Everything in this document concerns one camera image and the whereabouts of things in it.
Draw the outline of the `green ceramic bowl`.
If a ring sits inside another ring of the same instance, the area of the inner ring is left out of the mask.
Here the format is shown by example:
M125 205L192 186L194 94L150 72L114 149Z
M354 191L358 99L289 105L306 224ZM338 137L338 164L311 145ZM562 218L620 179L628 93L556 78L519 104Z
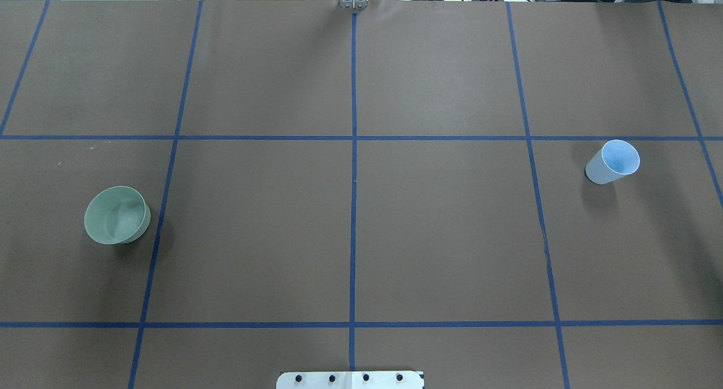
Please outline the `green ceramic bowl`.
M139 191L129 186L113 186L89 202L84 227L95 242L116 245L142 237L150 220L150 207Z

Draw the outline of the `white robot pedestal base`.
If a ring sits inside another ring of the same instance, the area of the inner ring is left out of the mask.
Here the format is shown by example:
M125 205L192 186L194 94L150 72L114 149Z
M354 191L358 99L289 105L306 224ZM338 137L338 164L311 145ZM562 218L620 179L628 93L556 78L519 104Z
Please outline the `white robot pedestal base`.
M424 388L421 371L290 371L276 388Z

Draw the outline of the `light blue plastic cup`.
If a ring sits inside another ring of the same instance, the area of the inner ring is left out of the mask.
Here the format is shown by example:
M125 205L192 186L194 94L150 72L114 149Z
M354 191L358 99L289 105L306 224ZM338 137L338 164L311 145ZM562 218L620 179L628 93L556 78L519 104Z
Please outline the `light blue plastic cup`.
M589 160L585 175L595 184L608 184L635 173L640 164L640 155L633 145L621 139L612 139Z

